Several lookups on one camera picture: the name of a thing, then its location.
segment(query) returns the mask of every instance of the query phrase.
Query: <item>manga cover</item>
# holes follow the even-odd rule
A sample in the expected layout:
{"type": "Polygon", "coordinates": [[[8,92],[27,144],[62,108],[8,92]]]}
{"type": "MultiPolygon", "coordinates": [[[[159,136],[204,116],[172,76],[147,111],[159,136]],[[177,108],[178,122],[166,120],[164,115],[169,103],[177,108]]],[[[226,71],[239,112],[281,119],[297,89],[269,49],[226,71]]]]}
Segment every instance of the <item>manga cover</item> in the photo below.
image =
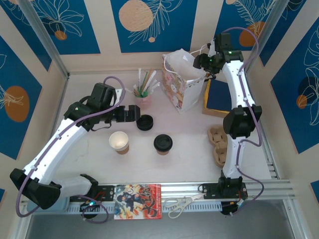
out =
{"type": "Polygon", "coordinates": [[[160,184],[117,185],[115,220],[161,219],[160,184]]]}

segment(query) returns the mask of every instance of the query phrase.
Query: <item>table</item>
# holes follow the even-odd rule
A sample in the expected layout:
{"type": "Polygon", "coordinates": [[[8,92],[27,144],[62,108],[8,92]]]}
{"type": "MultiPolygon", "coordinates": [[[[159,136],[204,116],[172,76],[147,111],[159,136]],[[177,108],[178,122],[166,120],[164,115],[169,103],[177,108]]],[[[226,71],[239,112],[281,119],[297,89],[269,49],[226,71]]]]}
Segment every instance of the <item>table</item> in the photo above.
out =
{"type": "MultiPolygon", "coordinates": [[[[137,82],[137,71],[115,72],[114,74],[71,75],[61,105],[58,124],[69,105],[90,95],[94,84],[105,77],[119,77],[127,89],[137,82]]],[[[161,73],[156,75],[161,80],[161,73]]],[[[109,85],[119,88],[115,80],[109,85]]],[[[121,105],[134,104],[134,96],[127,92],[121,105]]],[[[198,103],[189,111],[179,114],[160,88],[152,94],[152,107],[142,111],[154,118],[149,131],[140,131],[135,122],[113,123],[110,129],[88,132],[70,149],[56,176],[67,178],[86,173],[99,183],[160,183],[216,181],[221,168],[215,165],[213,146],[208,141],[207,130],[211,125],[222,124],[222,118],[203,115],[203,91],[198,103]],[[129,136],[130,150],[125,155],[116,153],[108,143],[109,136],[124,131],[129,136]],[[157,154],[154,138],[162,133],[173,139],[173,148],[166,156],[157,154]]],[[[257,142],[257,132],[252,132],[257,142]]],[[[271,179],[267,160],[262,147],[247,144],[242,171],[257,179],[271,179]]]]}

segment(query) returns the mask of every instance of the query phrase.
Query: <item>black lid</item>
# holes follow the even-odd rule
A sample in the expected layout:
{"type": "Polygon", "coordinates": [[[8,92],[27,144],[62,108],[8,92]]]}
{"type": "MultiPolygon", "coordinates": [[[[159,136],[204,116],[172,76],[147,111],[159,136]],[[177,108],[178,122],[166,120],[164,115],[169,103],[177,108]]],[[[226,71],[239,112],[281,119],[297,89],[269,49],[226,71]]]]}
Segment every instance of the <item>black lid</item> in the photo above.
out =
{"type": "Polygon", "coordinates": [[[147,131],[153,127],[153,118],[149,115],[142,115],[137,121],[136,125],[140,130],[147,131]]]}
{"type": "Polygon", "coordinates": [[[157,136],[154,140],[154,147],[159,152],[167,152],[173,146],[173,140],[166,134],[157,136]]]}

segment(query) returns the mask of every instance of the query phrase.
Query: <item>pink cup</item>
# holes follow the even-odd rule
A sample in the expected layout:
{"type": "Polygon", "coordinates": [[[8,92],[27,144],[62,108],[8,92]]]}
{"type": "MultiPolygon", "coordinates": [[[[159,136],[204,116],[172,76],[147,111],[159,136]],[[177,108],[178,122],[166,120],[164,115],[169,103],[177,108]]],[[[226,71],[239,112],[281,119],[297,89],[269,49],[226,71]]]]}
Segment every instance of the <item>pink cup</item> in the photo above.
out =
{"type": "Polygon", "coordinates": [[[142,110],[147,109],[151,106],[152,99],[151,96],[146,96],[144,98],[135,97],[135,103],[138,107],[140,107],[142,110]]]}

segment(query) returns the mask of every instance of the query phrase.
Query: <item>scissors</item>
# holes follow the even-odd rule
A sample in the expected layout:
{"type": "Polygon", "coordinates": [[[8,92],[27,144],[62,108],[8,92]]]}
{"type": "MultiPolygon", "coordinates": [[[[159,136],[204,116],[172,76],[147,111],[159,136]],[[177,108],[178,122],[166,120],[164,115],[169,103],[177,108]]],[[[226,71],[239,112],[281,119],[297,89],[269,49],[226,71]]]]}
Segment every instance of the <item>scissors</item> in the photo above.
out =
{"type": "Polygon", "coordinates": [[[206,193],[200,193],[200,194],[197,194],[197,195],[194,195],[192,197],[188,197],[188,198],[168,198],[165,200],[164,202],[164,205],[165,207],[167,208],[173,208],[171,209],[169,212],[168,212],[168,216],[169,218],[171,219],[174,219],[174,218],[178,218],[179,215],[184,211],[184,209],[189,205],[191,204],[194,200],[196,199],[200,199],[201,197],[203,197],[204,195],[206,195],[206,193]],[[172,217],[170,214],[171,213],[178,213],[175,217],[172,217]]]}

